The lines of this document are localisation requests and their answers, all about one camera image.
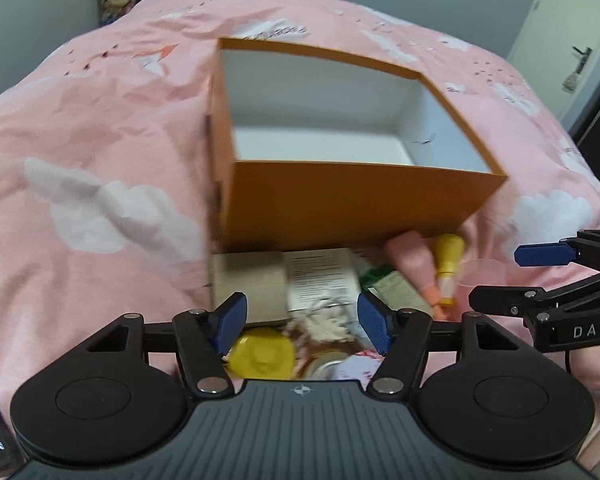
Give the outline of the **green skincare box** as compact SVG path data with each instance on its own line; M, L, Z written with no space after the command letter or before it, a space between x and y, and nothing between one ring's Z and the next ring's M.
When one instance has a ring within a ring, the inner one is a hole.
M358 279L363 290L371 292L392 310L411 308L434 316L432 307L417 289L388 264L373 266Z

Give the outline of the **white knitted cloth item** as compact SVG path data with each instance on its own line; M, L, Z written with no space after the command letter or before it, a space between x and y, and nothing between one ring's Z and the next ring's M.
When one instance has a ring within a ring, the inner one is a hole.
M291 313L286 329L311 344L343 344L354 341L349 306L325 299Z

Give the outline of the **yellow round lid jar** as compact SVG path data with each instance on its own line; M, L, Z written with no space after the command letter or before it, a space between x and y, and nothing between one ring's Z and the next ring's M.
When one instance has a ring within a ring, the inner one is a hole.
M240 335L228 354L228 369L244 379L288 380L294 372L296 350L274 328L259 327Z

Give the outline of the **brown kraft cardboard box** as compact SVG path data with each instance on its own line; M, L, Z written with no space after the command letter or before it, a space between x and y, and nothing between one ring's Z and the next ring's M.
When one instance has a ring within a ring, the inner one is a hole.
M234 292L243 292L248 326L287 322L287 271L281 252L215 254L210 259L210 275L215 307Z

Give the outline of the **white printed text box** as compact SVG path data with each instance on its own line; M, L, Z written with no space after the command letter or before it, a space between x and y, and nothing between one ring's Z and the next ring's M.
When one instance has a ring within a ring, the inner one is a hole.
M284 252L283 258L290 312L312 309L327 300L347 306L358 299L358 274L348 248Z

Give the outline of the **pink tube orange cap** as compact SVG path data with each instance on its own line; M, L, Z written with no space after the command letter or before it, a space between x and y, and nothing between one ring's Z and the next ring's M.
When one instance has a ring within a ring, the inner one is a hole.
M385 252L396 270L430 305L434 319L446 321L448 315L441 305L434 255L419 232L408 231L393 237L385 244Z

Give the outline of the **yellow bulb dropper bottle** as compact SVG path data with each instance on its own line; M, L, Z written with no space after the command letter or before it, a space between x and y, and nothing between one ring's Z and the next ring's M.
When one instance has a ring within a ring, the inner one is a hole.
M440 304L449 308L454 304L455 274L463 259L466 243L456 234L442 234L434 240L434 262L437 267L437 284Z

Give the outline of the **gold metallic perfume bottle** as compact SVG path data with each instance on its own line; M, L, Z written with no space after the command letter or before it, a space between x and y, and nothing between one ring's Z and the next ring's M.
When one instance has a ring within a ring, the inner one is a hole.
M336 368L355 353L355 350L346 351L337 348L312 352L302 377L307 380L332 380L336 375Z

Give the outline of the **orange cardboard box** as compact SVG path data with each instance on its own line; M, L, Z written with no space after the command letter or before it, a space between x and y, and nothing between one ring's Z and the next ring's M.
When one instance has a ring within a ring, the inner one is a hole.
M221 39L208 133L228 252L453 232L506 180L424 74L306 44Z

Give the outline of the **pink cloud-print blanket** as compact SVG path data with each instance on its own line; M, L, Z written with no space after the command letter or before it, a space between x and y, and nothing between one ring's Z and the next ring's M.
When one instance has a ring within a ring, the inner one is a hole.
M204 131L221 37L420 70L509 179L463 226L471 255L600 226L600 182L524 77L463 40L340 0L147 0L0 96L0 412L119 315L210 304Z

